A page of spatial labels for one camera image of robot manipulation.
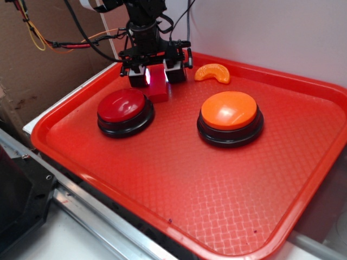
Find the cardboard box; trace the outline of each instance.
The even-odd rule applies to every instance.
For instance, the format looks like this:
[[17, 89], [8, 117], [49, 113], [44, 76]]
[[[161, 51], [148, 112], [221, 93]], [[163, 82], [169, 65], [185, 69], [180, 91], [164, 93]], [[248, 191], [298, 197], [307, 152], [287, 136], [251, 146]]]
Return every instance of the cardboard box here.
[[[105, 30], [100, 14], [83, 8], [78, 1], [70, 4], [88, 36]], [[27, 7], [29, 18], [46, 39], [83, 40], [63, 1], [31, 0]], [[0, 1], [0, 9], [0, 119], [30, 146], [22, 127], [112, 62], [91, 48], [68, 54], [40, 51], [13, 3]], [[114, 56], [109, 41], [102, 41], [99, 49]]]

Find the white wall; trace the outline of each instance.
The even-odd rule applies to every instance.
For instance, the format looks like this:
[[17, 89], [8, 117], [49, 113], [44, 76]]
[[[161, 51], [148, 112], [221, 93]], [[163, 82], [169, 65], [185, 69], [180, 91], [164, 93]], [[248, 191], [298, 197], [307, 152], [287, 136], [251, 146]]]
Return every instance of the white wall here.
[[[166, 0], [174, 21], [187, 0]], [[186, 19], [173, 32], [187, 38]], [[347, 87], [347, 0], [196, 0], [192, 50]]]

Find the red button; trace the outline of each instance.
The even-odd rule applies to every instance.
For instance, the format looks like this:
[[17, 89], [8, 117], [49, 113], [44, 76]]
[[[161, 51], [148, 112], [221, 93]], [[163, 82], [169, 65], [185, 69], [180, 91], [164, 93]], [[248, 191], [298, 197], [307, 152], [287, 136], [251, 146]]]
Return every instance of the red button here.
[[99, 104], [98, 114], [106, 122], [129, 120], [141, 112], [145, 97], [137, 89], [121, 89], [106, 96]]

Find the red tray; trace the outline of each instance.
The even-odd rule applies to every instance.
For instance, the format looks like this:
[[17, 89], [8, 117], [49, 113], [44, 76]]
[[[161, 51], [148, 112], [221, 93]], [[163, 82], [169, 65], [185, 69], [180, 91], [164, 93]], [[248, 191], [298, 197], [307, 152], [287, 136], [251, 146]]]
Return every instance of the red tray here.
[[[101, 99], [130, 87], [116, 65], [46, 115], [31, 139], [201, 258], [264, 258], [285, 241], [346, 144], [347, 90], [201, 54], [194, 62], [138, 135], [110, 139], [97, 127]], [[225, 65], [231, 83], [195, 82], [207, 63]], [[198, 136], [202, 103], [225, 90], [251, 95], [265, 118], [244, 147], [212, 147]]]

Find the metal rail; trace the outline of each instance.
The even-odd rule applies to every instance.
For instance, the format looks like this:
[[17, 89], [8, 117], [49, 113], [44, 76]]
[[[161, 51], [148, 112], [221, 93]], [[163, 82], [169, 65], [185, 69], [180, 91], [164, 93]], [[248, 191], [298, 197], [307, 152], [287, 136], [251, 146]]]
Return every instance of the metal rail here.
[[0, 144], [13, 150], [11, 157], [32, 157], [57, 178], [54, 202], [85, 227], [117, 259], [177, 260], [115, 212], [96, 200], [42, 158], [0, 129]]

